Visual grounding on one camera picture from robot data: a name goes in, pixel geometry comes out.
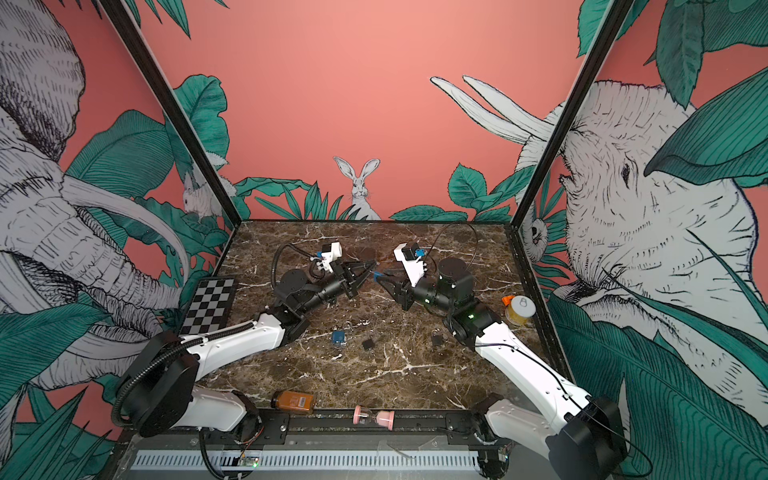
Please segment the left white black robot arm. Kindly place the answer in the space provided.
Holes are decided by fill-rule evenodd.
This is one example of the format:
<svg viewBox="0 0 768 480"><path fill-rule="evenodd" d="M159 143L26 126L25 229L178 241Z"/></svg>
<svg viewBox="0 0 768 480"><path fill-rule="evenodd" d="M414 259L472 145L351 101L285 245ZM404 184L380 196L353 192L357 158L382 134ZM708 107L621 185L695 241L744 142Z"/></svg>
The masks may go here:
<svg viewBox="0 0 768 480"><path fill-rule="evenodd" d="M293 343L308 329L312 310L335 303L340 295L356 296L376 265L334 260L330 276L317 282L293 269L275 284L274 302L249 322L207 334L155 336L116 386L113 424L143 437L193 427L230 433L241 444L257 439L264 422L244 393L200 388L197 381L243 358Z"/></svg>

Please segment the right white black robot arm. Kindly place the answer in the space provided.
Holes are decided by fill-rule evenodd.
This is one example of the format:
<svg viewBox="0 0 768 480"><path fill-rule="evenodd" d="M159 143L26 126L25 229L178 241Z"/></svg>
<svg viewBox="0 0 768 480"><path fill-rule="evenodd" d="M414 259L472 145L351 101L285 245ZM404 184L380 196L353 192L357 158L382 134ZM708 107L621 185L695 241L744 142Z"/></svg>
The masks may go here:
<svg viewBox="0 0 768 480"><path fill-rule="evenodd" d="M478 299L474 277L458 258L439 262L426 277L421 260L403 263L403 278L377 273L403 310L415 303L439 311L462 345L500 370L534 404L529 411L511 401L493 401L481 418L492 435L518 443L547 459L561 479L607 479L627 457L618 406L596 398L547 365L511 331L500 315Z"/></svg>

